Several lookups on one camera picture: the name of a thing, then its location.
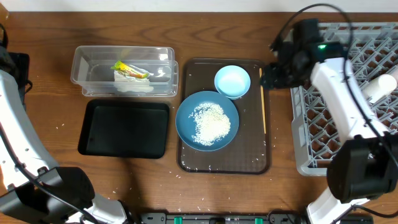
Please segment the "wooden chopstick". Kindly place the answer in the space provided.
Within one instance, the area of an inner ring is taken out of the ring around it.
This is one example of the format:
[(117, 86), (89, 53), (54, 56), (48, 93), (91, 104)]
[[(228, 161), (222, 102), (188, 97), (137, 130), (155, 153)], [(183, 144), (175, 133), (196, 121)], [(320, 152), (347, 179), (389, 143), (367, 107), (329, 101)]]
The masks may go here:
[[(262, 77), (262, 68), (259, 69), (259, 77), (261, 79)], [(267, 128), (266, 128), (266, 112), (265, 112), (265, 102), (264, 102), (264, 88), (260, 84), (260, 93), (261, 93), (261, 109), (262, 109), (262, 123), (263, 123), (263, 129), (264, 129), (264, 134), (267, 134)]]

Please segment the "light blue bowl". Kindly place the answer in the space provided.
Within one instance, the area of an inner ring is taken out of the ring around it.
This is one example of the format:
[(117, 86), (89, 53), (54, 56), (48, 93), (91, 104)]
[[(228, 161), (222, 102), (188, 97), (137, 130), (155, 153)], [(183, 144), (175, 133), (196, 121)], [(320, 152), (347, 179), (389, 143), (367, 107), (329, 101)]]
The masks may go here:
[(214, 84), (219, 93), (231, 100), (236, 100), (248, 92), (251, 79), (242, 67), (227, 65), (216, 72)]

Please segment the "white cup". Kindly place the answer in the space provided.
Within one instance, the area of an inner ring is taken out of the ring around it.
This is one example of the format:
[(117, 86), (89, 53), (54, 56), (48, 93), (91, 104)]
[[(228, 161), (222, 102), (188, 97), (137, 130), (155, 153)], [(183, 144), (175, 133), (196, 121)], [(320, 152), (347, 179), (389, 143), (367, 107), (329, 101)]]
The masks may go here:
[(390, 74), (383, 74), (373, 79), (362, 90), (365, 99), (375, 104), (397, 88), (397, 80)]

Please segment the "large dark blue plate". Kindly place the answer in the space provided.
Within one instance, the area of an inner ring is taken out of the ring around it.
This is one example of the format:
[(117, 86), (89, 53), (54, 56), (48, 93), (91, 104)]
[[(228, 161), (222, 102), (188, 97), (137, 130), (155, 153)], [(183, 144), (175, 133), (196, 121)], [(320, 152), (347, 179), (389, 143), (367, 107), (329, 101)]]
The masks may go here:
[[(216, 103), (220, 105), (231, 122), (229, 134), (212, 146), (203, 146), (195, 143), (192, 139), (192, 135), (195, 133), (195, 124), (188, 116), (201, 103)], [(177, 111), (175, 124), (178, 135), (184, 143), (196, 150), (210, 152), (225, 147), (233, 140), (239, 128), (239, 115), (235, 105), (227, 97), (214, 91), (200, 91), (183, 100)]]

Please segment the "green yellow snack wrapper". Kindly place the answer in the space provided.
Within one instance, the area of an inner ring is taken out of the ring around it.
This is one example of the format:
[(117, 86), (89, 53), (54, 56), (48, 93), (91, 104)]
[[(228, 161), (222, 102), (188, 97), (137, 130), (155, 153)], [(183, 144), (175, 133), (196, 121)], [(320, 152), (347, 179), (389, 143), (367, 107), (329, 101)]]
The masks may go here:
[(119, 72), (121, 75), (125, 77), (133, 77), (133, 78), (147, 78), (149, 74), (147, 72), (140, 72), (138, 69), (133, 68), (132, 66), (128, 66), (122, 61), (117, 61), (111, 69)]

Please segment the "white tissue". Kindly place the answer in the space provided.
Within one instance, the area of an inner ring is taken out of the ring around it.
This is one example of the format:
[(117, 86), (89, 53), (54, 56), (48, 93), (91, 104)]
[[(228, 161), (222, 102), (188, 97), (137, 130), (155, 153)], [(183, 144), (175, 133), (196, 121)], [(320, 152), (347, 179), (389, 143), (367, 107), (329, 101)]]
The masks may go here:
[(153, 86), (150, 86), (150, 81), (147, 78), (134, 78), (125, 77), (119, 72), (114, 71), (114, 87), (120, 92), (143, 92), (148, 93), (154, 90)]

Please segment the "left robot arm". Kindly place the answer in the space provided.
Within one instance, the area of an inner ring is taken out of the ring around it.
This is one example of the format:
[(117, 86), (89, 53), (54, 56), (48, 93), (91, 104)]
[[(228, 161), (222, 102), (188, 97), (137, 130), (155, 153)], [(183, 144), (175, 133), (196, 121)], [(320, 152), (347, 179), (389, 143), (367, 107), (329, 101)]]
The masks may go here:
[(1, 213), (26, 223), (134, 223), (119, 200), (96, 194), (79, 167), (62, 167), (25, 112), (30, 58), (9, 53), (1, 28)]

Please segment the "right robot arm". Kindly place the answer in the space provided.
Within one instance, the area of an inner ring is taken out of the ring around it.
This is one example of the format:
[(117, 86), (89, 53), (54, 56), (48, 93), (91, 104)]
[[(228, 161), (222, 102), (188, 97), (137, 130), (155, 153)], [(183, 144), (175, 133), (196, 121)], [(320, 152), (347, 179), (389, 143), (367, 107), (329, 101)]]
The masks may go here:
[(390, 134), (365, 100), (353, 76), (348, 47), (327, 42), (317, 19), (294, 24), (292, 40), (278, 34), (261, 85), (268, 90), (310, 82), (322, 95), (341, 148), (326, 170), (328, 186), (307, 206), (308, 223), (338, 223), (350, 211), (397, 186), (397, 136)]

